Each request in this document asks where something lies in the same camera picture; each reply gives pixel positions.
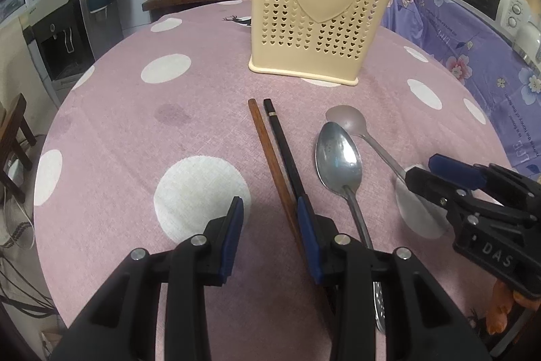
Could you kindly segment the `right hand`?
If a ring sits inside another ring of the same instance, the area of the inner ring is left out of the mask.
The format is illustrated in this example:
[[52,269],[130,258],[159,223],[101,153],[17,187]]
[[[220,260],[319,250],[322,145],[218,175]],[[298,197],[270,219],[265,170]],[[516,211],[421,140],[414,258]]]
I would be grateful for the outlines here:
[[496,280],[492,297],[486,314],[486,329],[489,335],[501,334],[505,331],[508,323],[508,315],[518,304],[532,311],[537,311],[540,306],[540,300],[530,300],[516,290],[511,290],[501,280]]

